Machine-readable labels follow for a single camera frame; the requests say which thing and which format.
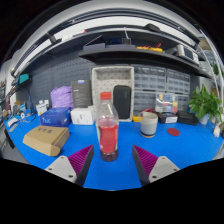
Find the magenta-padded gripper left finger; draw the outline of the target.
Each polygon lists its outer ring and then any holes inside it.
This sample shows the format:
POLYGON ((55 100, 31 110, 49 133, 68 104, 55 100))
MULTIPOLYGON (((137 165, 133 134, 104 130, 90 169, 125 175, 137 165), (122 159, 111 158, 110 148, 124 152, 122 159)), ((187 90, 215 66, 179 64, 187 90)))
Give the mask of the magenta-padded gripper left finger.
POLYGON ((83 186, 93 156, 94 146, 90 145, 68 157, 58 157, 46 168, 46 171, 79 186, 83 186))

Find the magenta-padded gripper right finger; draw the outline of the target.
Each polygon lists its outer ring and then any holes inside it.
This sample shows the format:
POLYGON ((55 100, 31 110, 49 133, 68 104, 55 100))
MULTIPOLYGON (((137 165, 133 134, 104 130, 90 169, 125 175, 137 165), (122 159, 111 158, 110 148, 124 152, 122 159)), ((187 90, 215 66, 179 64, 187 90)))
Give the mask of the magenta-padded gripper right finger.
POLYGON ((166 156, 157 157, 136 145, 132 146, 132 156, 142 186, 179 171, 179 168, 166 156))

